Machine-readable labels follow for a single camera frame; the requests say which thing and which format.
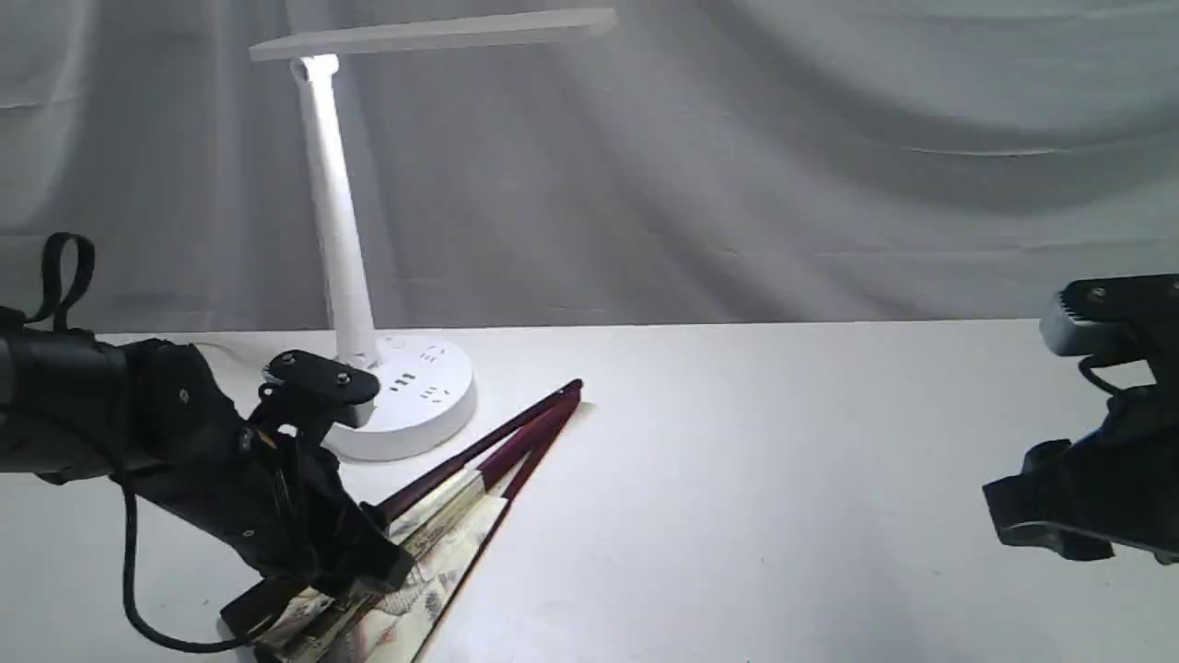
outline table surface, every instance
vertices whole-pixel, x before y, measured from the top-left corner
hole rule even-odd
[[[1104,398],[1030,321],[448,330],[480,405],[416,459],[345,465],[380,500],[566,380],[582,406],[421,661],[1171,661],[1179,576],[1138,551],[1001,546],[980,487]],[[257,368],[328,333],[177,335],[246,412]],[[113,339],[123,342],[129,337]],[[256,576],[147,505],[139,605],[218,639]],[[119,603],[123,506],[103,480],[0,479],[5,661],[185,661]],[[232,654],[209,661],[236,661]]]

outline gray fabric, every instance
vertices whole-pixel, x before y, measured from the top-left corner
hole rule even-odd
[[[289,5],[0,2],[0,301],[71,229],[79,323],[322,327],[296,90],[245,48],[604,5],[597,41],[344,60],[378,324],[1026,316],[1179,270],[1175,1]]]

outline lamp base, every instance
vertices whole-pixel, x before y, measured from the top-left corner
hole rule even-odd
[[[334,426],[324,446],[355,460],[384,461],[429,451],[475,413],[475,378],[459,346],[435,336],[378,336],[381,381],[373,415],[361,428]]]

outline white desk lamp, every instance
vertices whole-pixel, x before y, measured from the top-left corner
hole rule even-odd
[[[299,87],[320,247],[338,360],[381,380],[361,428],[336,426],[327,445],[360,460],[422,453],[459,432],[475,412],[470,360],[433,336],[377,337],[353,210],[331,77],[336,55],[535,44],[605,32],[613,9],[562,9],[305,32],[250,47],[253,60],[290,60]]]

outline black strap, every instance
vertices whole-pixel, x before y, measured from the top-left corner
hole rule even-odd
[[[61,254],[66,244],[73,241],[78,251],[78,264],[74,268],[74,278],[70,283],[66,297],[61,298]],[[66,332],[70,323],[66,315],[70,309],[78,303],[78,300],[90,289],[90,281],[94,276],[94,243],[81,235],[73,232],[54,232],[45,241],[45,250],[41,251],[41,307],[32,316],[24,316],[24,324],[41,322],[53,316],[53,330]]]

